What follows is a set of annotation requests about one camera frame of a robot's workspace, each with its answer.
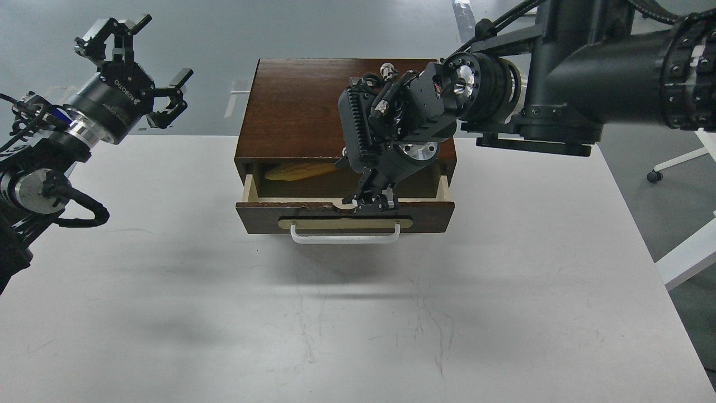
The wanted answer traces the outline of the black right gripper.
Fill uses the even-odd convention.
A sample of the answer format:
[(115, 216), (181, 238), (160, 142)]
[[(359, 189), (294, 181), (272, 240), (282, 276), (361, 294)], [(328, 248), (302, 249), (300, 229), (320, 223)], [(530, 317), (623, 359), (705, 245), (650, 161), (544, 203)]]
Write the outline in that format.
[(355, 205), (361, 213), (396, 212), (401, 204), (392, 187), (432, 164), (439, 150), (435, 141), (392, 144), (373, 161), (359, 163), (362, 177), (358, 188), (343, 198), (342, 204)]

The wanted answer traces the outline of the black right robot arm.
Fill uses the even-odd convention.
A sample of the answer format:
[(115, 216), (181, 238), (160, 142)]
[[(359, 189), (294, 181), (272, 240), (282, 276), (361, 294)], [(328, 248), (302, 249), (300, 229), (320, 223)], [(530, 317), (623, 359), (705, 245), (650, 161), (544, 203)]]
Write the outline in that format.
[(589, 156), (607, 123), (714, 131), (714, 10), (655, 1), (524, 1), (422, 71), (353, 79), (338, 100), (361, 173), (342, 200), (396, 209), (403, 179), (463, 129), (481, 147)]

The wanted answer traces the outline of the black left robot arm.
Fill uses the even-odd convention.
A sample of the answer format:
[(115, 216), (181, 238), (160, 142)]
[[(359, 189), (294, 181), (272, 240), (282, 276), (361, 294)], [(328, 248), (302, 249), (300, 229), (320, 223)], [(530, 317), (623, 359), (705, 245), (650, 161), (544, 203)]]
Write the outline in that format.
[(2, 288), (29, 267), (29, 246), (50, 225), (92, 228), (109, 219), (99, 201), (70, 184), (75, 163), (86, 162), (100, 141), (120, 143), (142, 117), (164, 129), (186, 110), (182, 87), (191, 69), (158, 87), (135, 61), (133, 39), (150, 21), (150, 15), (138, 22), (106, 18), (76, 38), (75, 53), (97, 72), (63, 105), (35, 92), (2, 95), (15, 115), (2, 146)]

